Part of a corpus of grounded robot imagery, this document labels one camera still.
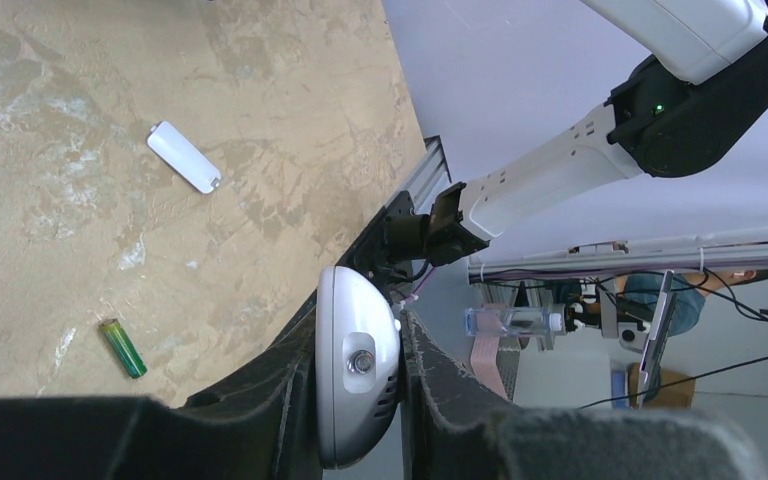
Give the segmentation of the white battery cover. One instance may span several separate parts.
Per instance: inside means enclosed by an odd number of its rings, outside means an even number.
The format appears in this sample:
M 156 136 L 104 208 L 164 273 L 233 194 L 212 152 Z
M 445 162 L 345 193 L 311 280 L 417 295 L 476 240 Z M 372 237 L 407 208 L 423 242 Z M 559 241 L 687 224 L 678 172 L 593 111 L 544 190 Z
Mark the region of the white battery cover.
M 171 123 L 162 121 L 150 128 L 147 146 L 201 194 L 212 193 L 220 184 L 219 169 Z

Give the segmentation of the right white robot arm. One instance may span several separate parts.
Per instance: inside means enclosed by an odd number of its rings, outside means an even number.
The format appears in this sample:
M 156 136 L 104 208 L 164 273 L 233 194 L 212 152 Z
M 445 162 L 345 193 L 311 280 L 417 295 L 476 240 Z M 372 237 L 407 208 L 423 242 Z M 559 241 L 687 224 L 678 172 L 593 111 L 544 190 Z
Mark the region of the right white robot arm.
M 443 266 L 590 192 L 720 162 L 768 110 L 768 1 L 389 1 L 422 131 L 453 183 L 392 220 Z

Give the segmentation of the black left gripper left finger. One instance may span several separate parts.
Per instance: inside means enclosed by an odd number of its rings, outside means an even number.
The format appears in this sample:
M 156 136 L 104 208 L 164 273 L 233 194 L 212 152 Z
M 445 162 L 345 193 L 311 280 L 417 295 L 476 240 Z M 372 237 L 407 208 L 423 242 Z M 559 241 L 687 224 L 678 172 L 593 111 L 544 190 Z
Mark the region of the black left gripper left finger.
M 0 479 L 317 479 L 312 315 L 179 408 L 0 399 Z

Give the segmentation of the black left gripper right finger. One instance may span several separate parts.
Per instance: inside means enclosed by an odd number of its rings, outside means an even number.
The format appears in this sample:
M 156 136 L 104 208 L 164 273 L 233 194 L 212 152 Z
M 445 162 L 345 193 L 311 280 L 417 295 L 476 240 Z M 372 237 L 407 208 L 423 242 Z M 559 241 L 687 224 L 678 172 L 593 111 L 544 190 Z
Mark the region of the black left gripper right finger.
M 767 479 L 752 440 L 682 409 L 532 409 L 480 383 L 400 314 L 407 479 Z

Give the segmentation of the white remote control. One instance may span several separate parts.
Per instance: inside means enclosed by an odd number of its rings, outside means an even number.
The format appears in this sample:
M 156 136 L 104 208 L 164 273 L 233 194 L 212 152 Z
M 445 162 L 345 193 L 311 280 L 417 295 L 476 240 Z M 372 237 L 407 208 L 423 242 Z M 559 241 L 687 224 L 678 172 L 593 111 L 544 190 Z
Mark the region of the white remote control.
M 381 292 L 350 268 L 325 268 L 317 288 L 314 352 L 324 468 L 356 463 L 384 436 L 398 404 L 400 358 L 400 322 Z

